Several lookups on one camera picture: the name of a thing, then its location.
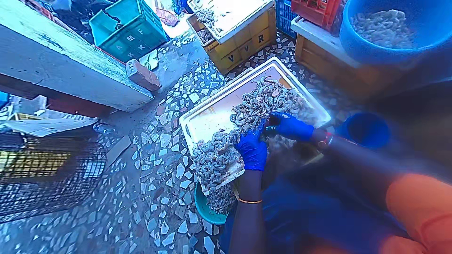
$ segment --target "person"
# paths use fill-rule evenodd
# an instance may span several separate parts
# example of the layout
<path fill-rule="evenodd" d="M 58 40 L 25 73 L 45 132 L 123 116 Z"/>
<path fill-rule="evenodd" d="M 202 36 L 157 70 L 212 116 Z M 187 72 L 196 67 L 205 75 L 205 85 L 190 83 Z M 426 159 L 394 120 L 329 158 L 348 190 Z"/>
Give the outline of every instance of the person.
<path fill-rule="evenodd" d="M 227 253 L 452 253 L 451 185 L 286 113 L 269 120 L 233 138 L 245 173 L 224 229 Z M 309 142 L 325 157 L 262 192 L 263 132 Z"/>

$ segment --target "blue nitrile glove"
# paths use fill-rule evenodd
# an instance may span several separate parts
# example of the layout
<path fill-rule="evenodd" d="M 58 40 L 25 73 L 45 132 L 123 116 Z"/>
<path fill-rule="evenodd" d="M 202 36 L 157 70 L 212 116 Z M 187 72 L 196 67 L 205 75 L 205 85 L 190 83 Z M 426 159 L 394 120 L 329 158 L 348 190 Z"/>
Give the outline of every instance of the blue nitrile glove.
<path fill-rule="evenodd" d="M 237 135 L 233 137 L 234 147 L 242 155 L 247 170 L 264 170 L 267 160 L 267 144 L 259 138 L 264 131 L 265 121 L 265 119 L 262 119 L 256 130 L 242 134 L 240 143 L 237 144 Z"/>
<path fill-rule="evenodd" d="M 279 134 L 285 138 L 296 141 L 309 141 L 314 127 L 305 124 L 295 117 L 282 112 L 272 112 L 270 123 L 274 124 L 265 128 L 266 133 Z"/>

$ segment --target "concrete wall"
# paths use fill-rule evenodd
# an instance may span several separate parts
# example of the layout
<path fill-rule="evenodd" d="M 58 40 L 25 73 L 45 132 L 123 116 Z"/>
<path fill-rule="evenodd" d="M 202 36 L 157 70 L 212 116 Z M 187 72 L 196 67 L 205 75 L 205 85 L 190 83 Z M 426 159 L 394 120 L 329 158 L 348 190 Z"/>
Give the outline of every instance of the concrete wall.
<path fill-rule="evenodd" d="M 0 73 L 126 112 L 153 99 L 122 64 L 17 0 L 0 0 Z"/>

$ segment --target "orange clothing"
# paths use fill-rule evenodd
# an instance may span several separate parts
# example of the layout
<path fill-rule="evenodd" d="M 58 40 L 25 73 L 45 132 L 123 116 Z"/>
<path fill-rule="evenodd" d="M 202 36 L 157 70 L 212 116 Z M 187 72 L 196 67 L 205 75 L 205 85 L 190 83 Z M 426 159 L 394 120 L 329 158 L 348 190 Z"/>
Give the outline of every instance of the orange clothing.
<path fill-rule="evenodd" d="M 425 175 L 404 174 L 388 188 L 386 206 L 414 240 L 391 236 L 380 254 L 452 254 L 451 185 Z M 344 251 L 318 246 L 309 254 Z"/>

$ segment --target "gold bangle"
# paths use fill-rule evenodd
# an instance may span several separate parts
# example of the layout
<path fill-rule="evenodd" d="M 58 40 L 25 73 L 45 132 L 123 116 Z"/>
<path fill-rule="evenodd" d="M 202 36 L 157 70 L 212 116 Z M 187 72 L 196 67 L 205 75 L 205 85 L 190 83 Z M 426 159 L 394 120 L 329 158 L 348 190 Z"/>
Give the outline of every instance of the gold bangle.
<path fill-rule="evenodd" d="M 238 199 L 239 199 L 240 202 L 242 202 L 242 203 L 247 203 L 247 204 L 259 204 L 259 203 L 262 202 L 262 199 L 259 200 L 259 201 L 254 201 L 254 202 L 241 200 L 240 198 L 238 198 Z"/>

